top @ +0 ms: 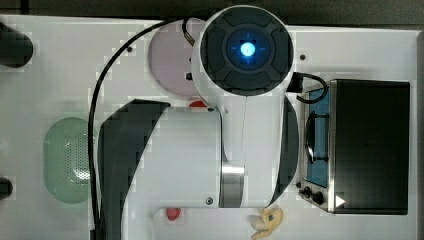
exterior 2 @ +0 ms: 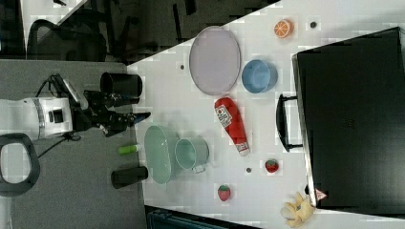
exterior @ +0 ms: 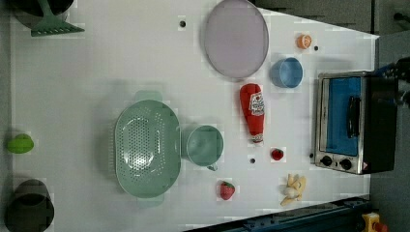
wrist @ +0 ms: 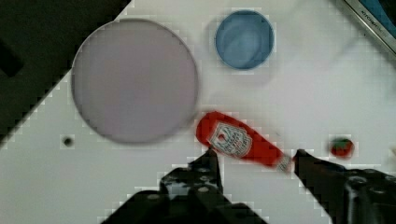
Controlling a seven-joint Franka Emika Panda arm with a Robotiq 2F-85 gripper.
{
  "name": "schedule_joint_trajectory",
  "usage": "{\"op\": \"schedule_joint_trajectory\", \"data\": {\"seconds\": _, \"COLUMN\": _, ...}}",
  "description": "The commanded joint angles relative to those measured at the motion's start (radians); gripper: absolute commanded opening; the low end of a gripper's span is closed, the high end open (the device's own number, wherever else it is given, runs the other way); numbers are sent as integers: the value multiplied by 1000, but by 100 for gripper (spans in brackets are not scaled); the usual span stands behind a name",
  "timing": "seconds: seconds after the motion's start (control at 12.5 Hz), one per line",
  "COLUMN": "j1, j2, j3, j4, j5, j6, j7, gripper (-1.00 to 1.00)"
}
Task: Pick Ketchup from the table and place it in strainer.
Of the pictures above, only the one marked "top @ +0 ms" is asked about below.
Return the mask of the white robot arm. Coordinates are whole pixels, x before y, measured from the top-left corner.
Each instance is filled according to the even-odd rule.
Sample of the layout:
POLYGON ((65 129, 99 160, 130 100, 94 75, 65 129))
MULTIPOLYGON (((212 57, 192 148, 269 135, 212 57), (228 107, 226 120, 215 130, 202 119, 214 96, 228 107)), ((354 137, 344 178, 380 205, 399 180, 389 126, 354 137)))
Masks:
POLYGON ((154 240, 165 208, 264 208, 293 178, 284 158, 294 46, 262 8, 223 9, 195 40, 200 109, 134 99, 99 131, 97 240, 154 240))

